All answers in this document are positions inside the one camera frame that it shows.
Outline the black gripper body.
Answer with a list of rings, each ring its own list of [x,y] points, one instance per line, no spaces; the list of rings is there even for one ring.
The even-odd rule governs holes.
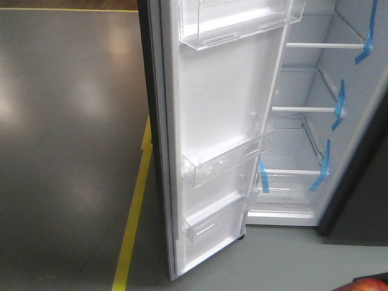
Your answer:
[[[385,273],[379,273],[379,274],[374,274],[374,275],[360,276],[360,277],[354,278],[353,281],[358,281],[361,279],[377,279],[380,281],[388,281],[388,273],[385,272]]]

